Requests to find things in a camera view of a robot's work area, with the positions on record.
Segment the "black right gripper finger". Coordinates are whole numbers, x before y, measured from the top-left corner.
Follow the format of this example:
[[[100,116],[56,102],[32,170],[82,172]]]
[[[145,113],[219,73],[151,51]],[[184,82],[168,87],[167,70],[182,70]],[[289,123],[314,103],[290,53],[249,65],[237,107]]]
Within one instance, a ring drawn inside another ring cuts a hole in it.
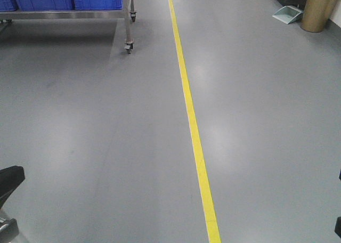
[[[341,238],[341,217],[337,217],[334,232]]]

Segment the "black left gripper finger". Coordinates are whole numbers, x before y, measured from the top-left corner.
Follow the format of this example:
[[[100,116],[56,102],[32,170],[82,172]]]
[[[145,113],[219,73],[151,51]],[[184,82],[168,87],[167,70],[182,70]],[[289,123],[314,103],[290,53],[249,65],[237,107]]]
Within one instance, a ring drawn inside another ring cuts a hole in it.
[[[1,208],[13,191],[25,180],[22,166],[11,166],[1,169]]]
[[[1,218],[1,242],[11,242],[19,234],[17,220]]]

